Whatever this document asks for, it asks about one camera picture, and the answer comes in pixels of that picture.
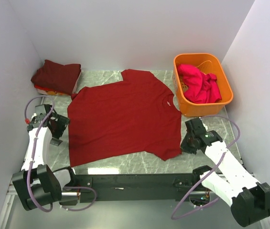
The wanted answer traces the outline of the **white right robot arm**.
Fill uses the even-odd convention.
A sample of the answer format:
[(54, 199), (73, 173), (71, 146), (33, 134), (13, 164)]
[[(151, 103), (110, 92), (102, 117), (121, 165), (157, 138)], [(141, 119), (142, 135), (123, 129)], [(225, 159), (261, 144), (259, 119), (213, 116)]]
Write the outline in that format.
[(193, 170), (192, 187), (185, 194), (207, 188), (229, 207), (235, 221), (242, 227), (270, 217), (270, 185), (260, 183), (233, 156), (222, 137), (214, 130), (207, 131), (201, 118), (185, 123), (187, 131), (181, 150), (196, 154), (202, 151), (215, 166)]

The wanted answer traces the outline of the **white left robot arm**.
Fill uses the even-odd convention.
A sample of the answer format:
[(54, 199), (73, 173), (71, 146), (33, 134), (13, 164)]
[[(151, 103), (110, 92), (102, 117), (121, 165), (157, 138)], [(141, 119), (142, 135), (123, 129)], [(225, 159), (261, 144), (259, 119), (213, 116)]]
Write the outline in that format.
[(46, 163), (50, 145), (61, 144), (60, 137), (70, 120), (59, 115), (53, 105), (42, 104), (26, 122), (29, 145), (20, 171), (12, 175), (12, 184), (26, 211), (38, 208), (50, 212), (52, 209), (45, 206), (60, 201), (63, 189), (71, 192), (77, 187), (71, 167), (53, 172)]

